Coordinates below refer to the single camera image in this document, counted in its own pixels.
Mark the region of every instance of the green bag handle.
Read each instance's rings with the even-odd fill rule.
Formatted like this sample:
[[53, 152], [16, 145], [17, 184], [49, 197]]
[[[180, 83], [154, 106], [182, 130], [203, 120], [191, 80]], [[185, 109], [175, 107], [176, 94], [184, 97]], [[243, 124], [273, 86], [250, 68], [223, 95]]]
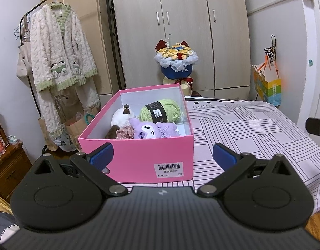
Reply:
[[89, 117], [91, 117], [92, 119], [94, 119], [95, 117], [93, 116], [93, 115], [91, 115], [91, 114], [87, 114], [87, 115], [85, 115], [85, 121], [86, 121], [86, 124], [87, 125], [89, 125], [90, 124], [90, 122], [88, 121], [88, 118]]

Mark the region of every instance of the brown basket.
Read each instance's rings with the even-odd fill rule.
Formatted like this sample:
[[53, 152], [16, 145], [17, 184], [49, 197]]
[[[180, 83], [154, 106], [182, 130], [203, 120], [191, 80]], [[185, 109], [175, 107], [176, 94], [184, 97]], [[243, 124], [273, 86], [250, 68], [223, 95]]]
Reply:
[[6, 134], [5, 134], [4, 130], [3, 130], [3, 128], [1, 127], [1, 125], [0, 125], [0, 138], [1, 138], [1, 140], [4, 141], [5, 145], [8, 144], [8, 139], [6, 137]]

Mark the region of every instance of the blue gripper pad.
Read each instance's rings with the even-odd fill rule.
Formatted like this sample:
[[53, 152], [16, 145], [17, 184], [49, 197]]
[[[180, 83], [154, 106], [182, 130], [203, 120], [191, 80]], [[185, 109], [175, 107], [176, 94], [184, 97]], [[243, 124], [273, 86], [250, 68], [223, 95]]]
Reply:
[[113, 158], [114, 147], [111, 143], [105, 143], [86, 156], [86, 160], [100, 171], [104, 170]]
[[224, 171], [226, 171], [235, 165], [241, 157], [223, 144], [216, 143], [213, 147], [213, 159]]

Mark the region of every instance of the black yarn label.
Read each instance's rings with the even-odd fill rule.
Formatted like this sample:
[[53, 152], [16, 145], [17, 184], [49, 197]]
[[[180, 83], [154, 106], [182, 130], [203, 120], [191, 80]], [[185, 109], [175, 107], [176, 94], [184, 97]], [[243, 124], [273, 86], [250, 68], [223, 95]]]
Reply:
[[157, 122], [167, 122], [167, 114], [160, 102], [153, 102], [146, 105], [146, 108], [150, 111], [152, 120], [155, 124]]

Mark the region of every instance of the white plush toy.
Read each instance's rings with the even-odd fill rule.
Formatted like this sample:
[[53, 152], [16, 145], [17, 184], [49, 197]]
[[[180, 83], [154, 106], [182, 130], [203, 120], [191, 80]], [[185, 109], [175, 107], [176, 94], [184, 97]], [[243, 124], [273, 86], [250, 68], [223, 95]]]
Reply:
[[135, 118], [134, 112], [130, 109], [129, 105], [124, 105], [124, 108], [118, 109], [111, 120], [111, 126], [118, 126], [123, 128], [125, 126], [130, 126], [129, 119]]

